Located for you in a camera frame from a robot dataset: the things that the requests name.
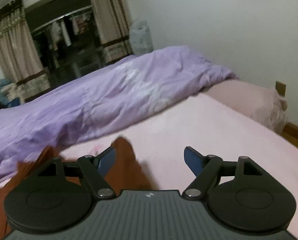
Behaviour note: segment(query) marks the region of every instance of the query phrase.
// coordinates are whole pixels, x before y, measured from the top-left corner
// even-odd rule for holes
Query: wall outlet
[[[276,91],[282,97],[286,95],[286,84],[276,81]]]

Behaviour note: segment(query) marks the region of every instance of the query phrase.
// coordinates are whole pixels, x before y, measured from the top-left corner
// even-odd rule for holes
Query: wooden baseboard
[[[286,124],[286,126],[283,128],[283,132],[298,139],[298,126],[291,122]]]

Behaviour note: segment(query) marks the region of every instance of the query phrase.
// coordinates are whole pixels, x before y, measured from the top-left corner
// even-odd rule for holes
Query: clothes rail
[[[36,31],[40,30],[41,28],[43,28],[43,27],[45,27],[45,26],[47,26],[47,25],[49,25],[49,24],[51,24],[51,23],[53,23],[53,22],[55,22],[55,21],[58,21],[58,20],[60,20],[60,19],[62,19],[62,18],[64,18],[64,17],[66,17],[66,16],[69,16],[69,15],[71,15],[71,14],[74,14],[74,13],[77,13],[77,12],[80,12],[80,11],[83,11],[83,10],[86,10],[86,9],[90,9],[90,8],[92,8],[92,5],[85,6],[85,7],[83,7],[83,8],[78,9],[78,10],[75,10],[75,11],[69,12],[69,13],[67,13],[67,14],[65,14],[65,15],[62,15],[62,16],[60,16],[60,17],[57,17],[56,19],[53,19],[53,20],[51,20],[50,22],[47,22],[47,23],[45,23],[45,24],[39,26],[38,28],[35,28],[31,33],[34,33],[34,32],[36,32]]]

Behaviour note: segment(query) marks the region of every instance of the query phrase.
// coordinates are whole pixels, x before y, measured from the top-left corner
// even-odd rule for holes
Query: wooden floor
[[[296,137],[286,133],[285,131],[281,133],[281,136],[298,148],[298,139]]]

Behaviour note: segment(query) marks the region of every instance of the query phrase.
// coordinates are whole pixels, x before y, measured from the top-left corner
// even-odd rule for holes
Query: mattress
[[[298,238],[298,149],[266,127],[201,93],[125,130],[71,146],[61,155],[72,159],[100,153],[118,136],[132,143],[144,172],[161,190],[182,193],[194,180],[184,162],[186,146],[225,161],[249,156],[294,195],[297,210],[288,231]]]

